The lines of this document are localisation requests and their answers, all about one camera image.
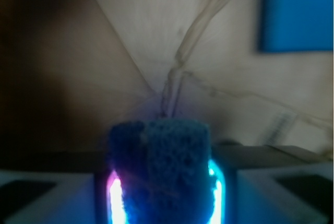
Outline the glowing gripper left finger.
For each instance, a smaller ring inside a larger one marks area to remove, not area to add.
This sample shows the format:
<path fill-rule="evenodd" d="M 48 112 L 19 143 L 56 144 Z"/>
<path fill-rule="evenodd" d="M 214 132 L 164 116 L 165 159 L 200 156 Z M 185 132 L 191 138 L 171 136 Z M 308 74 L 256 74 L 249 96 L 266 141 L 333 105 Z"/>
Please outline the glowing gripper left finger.
<path fill-rule="evenodd" d="M 115 172 L 1 170 L 1 223 L 125 223 Z"/>

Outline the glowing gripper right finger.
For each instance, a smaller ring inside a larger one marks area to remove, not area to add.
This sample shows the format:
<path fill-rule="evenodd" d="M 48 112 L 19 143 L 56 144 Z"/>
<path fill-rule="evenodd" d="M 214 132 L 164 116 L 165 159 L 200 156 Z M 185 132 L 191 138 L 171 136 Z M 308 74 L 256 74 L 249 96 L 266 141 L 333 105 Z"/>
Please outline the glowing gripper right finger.
<path fill-rule="evenodd" d="M 240 169 L 209 161 L 217 178 L 209 223 L 333 223 L 333 164 Z"/>

